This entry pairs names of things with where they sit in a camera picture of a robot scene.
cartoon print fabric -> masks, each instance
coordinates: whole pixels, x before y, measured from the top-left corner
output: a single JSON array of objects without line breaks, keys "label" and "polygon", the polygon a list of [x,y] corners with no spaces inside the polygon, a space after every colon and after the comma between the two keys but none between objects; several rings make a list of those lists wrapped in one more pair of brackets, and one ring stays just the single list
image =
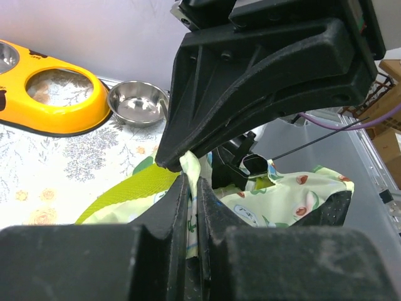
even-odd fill
[{"label": "cartoon print fabric", "polygon": [[[139,164],[134,174],[152,165],[154,156],[155,154]],[[187,220],[187,258],[197,256],[196,183],[199,176],[211,181],[209,157],[198,160],[188,152],[180,160],[183,172],[189,178],[191,192]],[[263,181],[264,187],[260,187],[260,183],[256,184],[258,181],[252,179],[247,183],[248,191],[239,191],[232,186],[215,190],[223,204],[253,227],[287,228],[318,209],[332,194],[340,191],[353,192],[354,189],[348,178],[321,166],[313,172],[280,174],[274,163],[268,161],[268,170],[264,176],[268,179]],[[161,191],[146,198],[104,207],[84,223],[128,223],[159,201],[165,193],[166,191]]]}]

black wire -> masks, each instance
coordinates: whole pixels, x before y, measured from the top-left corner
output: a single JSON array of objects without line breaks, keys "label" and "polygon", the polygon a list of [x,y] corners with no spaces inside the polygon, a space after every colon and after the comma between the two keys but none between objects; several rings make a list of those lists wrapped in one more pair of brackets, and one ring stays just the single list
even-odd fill
[{"label": "black wire", "polygon": [[284,153],[284,154],[282,154],[282,155],[280,155],[280,156],[277,156],[277,157],[273,158],[272,160],[275,161],[275,160],[278,160],[278,159],[280,159],[280,158],[282,158],[282,157],[288,156],[288,155],[290,155],[290,154],[292,154],[292,153],[294,153],[294,152],[298,152],[300,149],[304,149],[305,147],[308,147],[308,146],[310,146],[310,145],[312,145],[312,144],[315,144],[316,142],[322,141],[323,139],[326,139],[326,138],[328,138],[328,137],[330,137],[330,136],[332,136],[332,135],[335,135],[335,134],[337,134],[337,133],[339,133],[339,132],[342,132],[343,130],[349,129],[350,127],[354,126],[355,124],[359,124],[360,122],[363,122],[363,121],[365,121],[366,119],[369,119],[369,117],[366,117],[366,118],[364,118],[364,119],[362,119],[362,120],[355,121],[355,122],[352,123],[352,124],[349,124],[349,125],[347,125],[347,126],[345,126],[345,127],[342,127],[342,128],[340,128],[340,129],[338,129],[338,130],[335,130],[334,132],[331,132],[331,133],[329,133],[329,134],[327,134],[327,135],[325,135],[325,136],[323,136],[323,137],[320,137],[320,138],[318,138],[318,139],[316,139],[316,140],[314,140],[314,141],[312,141],[312,142],[309,142],[309,143],[307,143],[307,144],[305,144],[305,145],[302,145],[302,146],[300,146],[300,147],[297,147],[296,149],[293,149],[293,150],[291,150],[291,151],[289,151],[289,152],[286,152],[286,153]]},{"label": "black wire", "polygon": [[290,124],[294,124],[301,118],[301,115],[296,114],[296,116],[290,121]]}]

gray surface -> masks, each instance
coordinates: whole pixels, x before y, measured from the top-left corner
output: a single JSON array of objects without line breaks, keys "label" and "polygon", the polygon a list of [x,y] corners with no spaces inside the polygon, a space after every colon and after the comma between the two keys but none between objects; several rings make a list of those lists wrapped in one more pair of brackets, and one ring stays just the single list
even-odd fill
[{"label": "gray surface", "polygon": [[1,1],[0,38],[117,80],[169,89],[188,29],[174,0]]},{"label": "gray surface", "polygon": [[[329,132],[313,124],[297,127],[275,120],[268,124],[253,151],[265,158],[272,158]],[[277,160],[275,164],[280,172],[311,171],[317,165],[322,165],[344,174],[355,183],[345,226],[360,230],[370,237],[401,295],[401,239],[378,195],[381,187],[379,181],[375,180],[378,173],[376,167],[372,162],[367,162],[370,157],[367,151],[361,154],[364,148],[356,138],[357,132],[340,132]]]},{"label": "gray surface", "polygon": [[401,47],[400,0],[373,0],[376,17],[382,32],[386,49]]}]

white wall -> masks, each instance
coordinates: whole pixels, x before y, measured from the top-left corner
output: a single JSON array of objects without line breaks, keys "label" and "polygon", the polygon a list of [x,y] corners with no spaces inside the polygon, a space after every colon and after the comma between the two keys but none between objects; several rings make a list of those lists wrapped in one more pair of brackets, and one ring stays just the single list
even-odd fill
[{"label": "white wall", "polygon": [[0,39],[82,66],[96,75],[170,88],[187,32],[174,0],[0,0]]},{"label": "white wall", "polygon": [[[386,55],[384,56],[384,60],[401,60],[401,48],[388,50],[386,52]],[[378,64],[380,64],[380,61],[376,61],[375,63],[376,63],[377,69],[380,72],[386,73],[378,66]],[[377,80],[378,81],[382,82],[382,81],[384,81],[384,79],[385,78],[383,76],[381,76],[380,74],[377,75]]]}]

cardboard box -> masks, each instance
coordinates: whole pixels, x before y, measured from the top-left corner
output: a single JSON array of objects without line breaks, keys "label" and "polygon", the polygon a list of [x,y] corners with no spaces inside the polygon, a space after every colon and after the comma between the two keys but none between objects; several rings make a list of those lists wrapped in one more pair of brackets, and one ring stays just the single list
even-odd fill
[{"label": "cardboard box", "polygon": [[396,81],[401,82],[401,60],[382,60],[379,67]]},{"label": "cardboard box", "polygon": [[[390,91],[388,91],[386,95],[384,95],[374,105],[368,108],[361,116],[359,116],[359,119],[370,117],[363,123],[378,119],[379,117],[391,111],[400,103],[401,103],[401,83],[396,85]],[[387,129],[390,128],[401,130],[401,111],[398,111],[396,114],[386,119],[381,124],[376,125],[375,134],[380,135],[381,133],[384,133]]]},{"label": "cardboard box", "polygon": [[401,131],[388,129],[374,138],[373,144],[401,189]]}]

